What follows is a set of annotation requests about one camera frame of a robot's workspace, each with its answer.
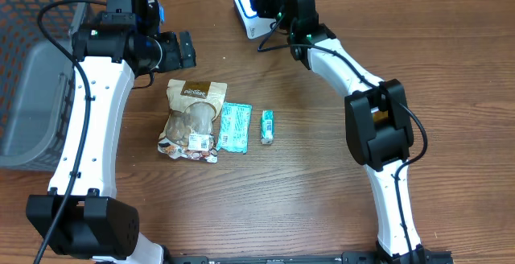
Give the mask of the brown white snack bag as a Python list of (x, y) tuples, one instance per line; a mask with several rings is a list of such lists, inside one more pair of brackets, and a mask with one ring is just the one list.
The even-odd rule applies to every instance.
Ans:
[(226, 92), (226, 83), (169, 80), (169, 117), (159, 135), (158, 152), (171, 159), (216, 163), (213, 124), (221, 112)]

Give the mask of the mint green tissue pack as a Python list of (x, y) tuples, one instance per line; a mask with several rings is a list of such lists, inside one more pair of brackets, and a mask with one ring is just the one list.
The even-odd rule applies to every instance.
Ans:
[(216, 150), (246, 154), (252, 106), (225, 102), (221, 110), (220, 132)]

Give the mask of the teal white tissue pack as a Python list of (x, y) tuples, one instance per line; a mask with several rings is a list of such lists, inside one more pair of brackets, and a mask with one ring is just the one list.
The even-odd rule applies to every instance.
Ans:
[(274, 112), (270, 109), (262, 111), (261, 141), (263, 145), (270, 145), (274, 141)]

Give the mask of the yellow drink bottle grey cap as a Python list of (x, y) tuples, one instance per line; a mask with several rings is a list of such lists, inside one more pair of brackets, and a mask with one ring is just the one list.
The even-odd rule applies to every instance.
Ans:
[(374, 123), (379, 123), (379, 122), (383, 122), (383, 121), (387, 121), (388, 118), (389, 118), (389, 112), (388, 111), (376, 111), (376, 112), (373, 112), (372, 113), (373, 115), (373, 122)]

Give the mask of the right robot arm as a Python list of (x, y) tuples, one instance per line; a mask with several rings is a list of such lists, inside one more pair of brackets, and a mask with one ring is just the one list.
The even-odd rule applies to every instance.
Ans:
[(379, 263), (424, 263), (426, 252), (414, 227), (408, 189), (413, 162), (412, 125), (399, 80), (367, 72), (319, 20), (315, 0), (249, 0), (257, 16), (287, 31), (295, 60), (321, 76), (344, 99), (345, 136), (354, 160), (367, 172), (378, 219)]

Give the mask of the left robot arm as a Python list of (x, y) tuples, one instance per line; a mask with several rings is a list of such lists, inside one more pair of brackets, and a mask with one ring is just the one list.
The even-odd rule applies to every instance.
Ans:
[(164, 245), (142, 235), (136, 208), (117, 199), (115, 161), (122, 115), (137, 77), (196, 66), (186, 31), (161, 32), (158, 0), (105, 0), (65, 50), (75, 73), (64, 149), (47, 192), (26, 215), (41, 248), (98, 263), (169, 263)]

